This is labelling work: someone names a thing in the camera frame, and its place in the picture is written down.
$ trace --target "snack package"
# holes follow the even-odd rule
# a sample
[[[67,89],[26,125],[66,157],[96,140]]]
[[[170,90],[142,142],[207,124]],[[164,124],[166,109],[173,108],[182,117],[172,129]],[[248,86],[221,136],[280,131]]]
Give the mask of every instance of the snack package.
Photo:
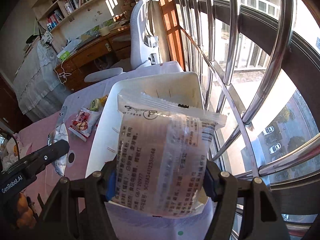
[[[123,90],[118,110],[123,120],[114,202],[162,217],[199,214],[212,136],[227,117]]]
[[[48,135],[48,145],[52,145],[53,143],[65,140],[69,142],[68,132],[66,125],[63,123],[62,125],[58,126],[56,129],[54,129],[51,133]],[[57,160],[55,160],[52,165],[54,166],[56,172],[63,177],[64,171],[67,166],[67,154],[61,156]]]
[[[90,111],[82,107],[76,119],[72,122],[72,125],[70,125],[69,130],[83,141],[86,141],[100,114],[101,113]]]

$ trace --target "red snack bag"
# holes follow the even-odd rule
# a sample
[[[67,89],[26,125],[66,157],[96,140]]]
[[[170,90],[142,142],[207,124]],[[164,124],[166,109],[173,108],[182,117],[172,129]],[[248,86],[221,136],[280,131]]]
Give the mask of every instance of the red snack bag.
[[[69,130],[83,141],[86,141],[91,134],[92,127],[98,120],[100,113],[81,108],[76,119],[70,125]]]

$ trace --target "white cable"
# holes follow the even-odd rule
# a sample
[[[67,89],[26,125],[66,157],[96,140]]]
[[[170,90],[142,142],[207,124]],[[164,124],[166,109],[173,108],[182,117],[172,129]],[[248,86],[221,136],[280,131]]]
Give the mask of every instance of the white cable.
[[[64,62],[68,57],[70,57],[70,56],[71,56],[73,53],[75,53],[75,52],[76,52],[76,50],[74,50],[72,53],[70,53],[70,54],[61,62],[61,66],[60,66],[60,67],[62,68],[63,72],[60,73],[60,74],[58,74],[58,72],[56,71],[56,66],[57,66],[58,57],[56,58],[56,66],[55,66],[55,68],[54,68],[54,71],[57,73],[57,76],[58,76],[59,81],[60,81],[61,84],[64,84],[65,82],[67,82],[67,77],[72,75],[71,73],[65,73],[64,68],[62,67],[62,64],[63,64],[63,62]],[[61,79],[60,79],[61,77],[63,77],[63,78],[65,79],[64,82],[61,82]]]

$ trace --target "tree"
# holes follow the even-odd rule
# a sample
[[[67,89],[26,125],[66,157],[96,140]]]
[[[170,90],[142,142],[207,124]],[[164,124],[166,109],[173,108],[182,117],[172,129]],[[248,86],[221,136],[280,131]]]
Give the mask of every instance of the tree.
[[[288,142],[288,147],[287,147],[288,153],[297,149],[298,147],[303,145],[305,142],[306,142],[306,140],[302,136],[291,137]]]
[[[276,122],[282,122],[286,123],[290,118],[290,110],[287,106],[284,106],[280,113],[276,116],[275,121]]]

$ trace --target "white chair backrest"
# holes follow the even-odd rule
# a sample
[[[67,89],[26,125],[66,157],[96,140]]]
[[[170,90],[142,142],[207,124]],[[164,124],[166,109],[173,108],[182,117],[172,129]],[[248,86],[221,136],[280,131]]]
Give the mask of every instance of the white chair backrest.
[[[148,3],[152,1],[153,0],[139,0],[132,10],[130,18],[132,69],[136,69],[140,65],[146,63],[149,59],[151,64],[160,63],[159,47],[157,42],[154,43],[153,47],[149,47],[145,44],[145,30],[148,20],[147,9]]]

